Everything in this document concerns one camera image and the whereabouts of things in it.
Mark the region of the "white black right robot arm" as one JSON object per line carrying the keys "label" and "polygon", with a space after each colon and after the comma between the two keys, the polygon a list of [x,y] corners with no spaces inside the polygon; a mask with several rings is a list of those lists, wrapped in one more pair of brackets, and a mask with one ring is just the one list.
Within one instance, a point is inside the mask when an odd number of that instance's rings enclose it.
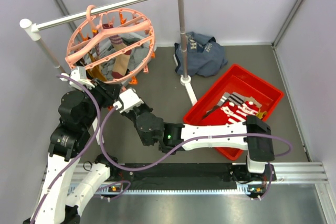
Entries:
{"label": "white black right robot arm", "polygon": [[147,104],[126,113],[144,146],[159,145],[163,153],[198,148],[236,148],[247,152],[245,174],[252,180],[264,174],[265,164],[275,159],[270,127],[257,117],[251,101],[235,105],[225,102],[201,125],[165,123]]}

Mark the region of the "pink round clip hanger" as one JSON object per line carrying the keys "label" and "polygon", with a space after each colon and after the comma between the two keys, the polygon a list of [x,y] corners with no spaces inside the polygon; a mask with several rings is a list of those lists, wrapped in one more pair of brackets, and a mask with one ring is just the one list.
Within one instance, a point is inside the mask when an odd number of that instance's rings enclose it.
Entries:
{"label": "pink round clip hanger", "polygon": [[66,63],[70,69],[83,66],[90,77],[107,84],[137,83],[137,74],[148,73],[155,57],[152,22],[134,9],[94,14],[94,7],[87,7],[86,19],[71,35]]}

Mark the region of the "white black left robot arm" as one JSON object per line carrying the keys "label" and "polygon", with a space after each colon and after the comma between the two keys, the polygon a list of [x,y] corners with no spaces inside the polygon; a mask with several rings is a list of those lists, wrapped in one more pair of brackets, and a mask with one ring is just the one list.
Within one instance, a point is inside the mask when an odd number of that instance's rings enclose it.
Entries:
{"label": "white black left robot arm", "polygon": [[100,124],[100,110],[112,106],[121,89],[120,84],[108,85],[96,79],[92,89],[73,90],[62,96],[59,124],[50,136],[42,193],[34,213],[24,223],[79,223],[101,184],[117,178],[118,166],[98,156],[82,182],[69,191],[81,156],[98,134],[95,130],[90,135],[90,127]]}

